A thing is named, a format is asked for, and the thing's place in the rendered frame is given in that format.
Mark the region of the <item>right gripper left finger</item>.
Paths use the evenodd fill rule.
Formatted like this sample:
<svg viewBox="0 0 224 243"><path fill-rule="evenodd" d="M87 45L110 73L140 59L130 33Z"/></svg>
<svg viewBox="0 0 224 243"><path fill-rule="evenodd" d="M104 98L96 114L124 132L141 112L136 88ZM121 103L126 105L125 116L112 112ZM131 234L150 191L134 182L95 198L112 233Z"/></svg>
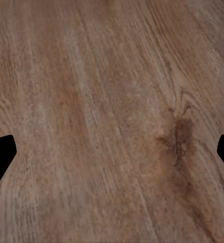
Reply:
<svg viewBox="0 0 224 243"><path fill-rule="evenodd" d="M12 135L0 137L0 180L16 154L14 137Z"/></svg>

